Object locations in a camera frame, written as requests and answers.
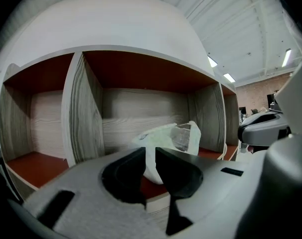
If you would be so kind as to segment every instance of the white corrugated ceiling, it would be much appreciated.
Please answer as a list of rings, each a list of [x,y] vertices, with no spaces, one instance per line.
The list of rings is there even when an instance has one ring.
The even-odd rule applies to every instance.
[[[23,0],[0,34],[0,49],[25,22],[59,1]],[[290,72],[302,59],[285,25],[279,0],[161,1],[181,10],[208,55],[218,63],[214,71],[231,74],[236,86]],[[289,48],[289,63],[282,68]]]

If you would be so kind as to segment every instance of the shelving unit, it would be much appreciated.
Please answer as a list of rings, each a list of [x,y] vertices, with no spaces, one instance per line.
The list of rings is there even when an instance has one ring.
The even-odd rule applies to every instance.
[[[24,198],[29,191],[16,179],[37,190],[68,167],[125,150],[134,137],[168,123],[195,121],[199,156],[221,159],[225,142],[235,142],[234,98],[205,74],[133,52],[76,52],[24,69],[12,64],[0,95],[2,154]],[[141,189],[147,198],[166,192],[147,179]]]
[[[224,160],[236,160],[239,139],[237,130],[240,125],[236,94],[226,87],[222,87],[226,116],[226,139],[227,151]]]

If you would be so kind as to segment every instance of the brick wall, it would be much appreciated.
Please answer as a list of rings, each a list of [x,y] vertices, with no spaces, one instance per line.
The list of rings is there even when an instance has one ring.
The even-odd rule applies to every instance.
[[[289,79],[290,74],[279,75],[264,81],[251,83],[236,88],[239,107],[246,107],[250,116],[252,109],[260,111],[261,107],[268,109],[267,95],[273,94],[275,90],[281,89]]]

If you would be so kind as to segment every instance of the ceiling light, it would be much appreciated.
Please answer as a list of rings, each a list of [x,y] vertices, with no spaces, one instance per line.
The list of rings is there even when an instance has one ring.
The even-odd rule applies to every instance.
[[[211,67],[216,67],[217,66],[217,63],[213,59],[211,59],[209,56],[207,56],[207,58],[209,59]]]
[[[233,79],[233,77],[230,74],[224,74],[224,77],[226,79],[228,79],[230,82],[235,82],[235,80]]]
[[[285,54],[285,58],[284,58],[282,67],[286,66],[286,64],[287,64],[287,62],[288,62],[288,60],[289,60],[289,58],[290,58],[291,52],[292,52],[291,49],[288,49],[288,50],[286,51],[286,54]]]

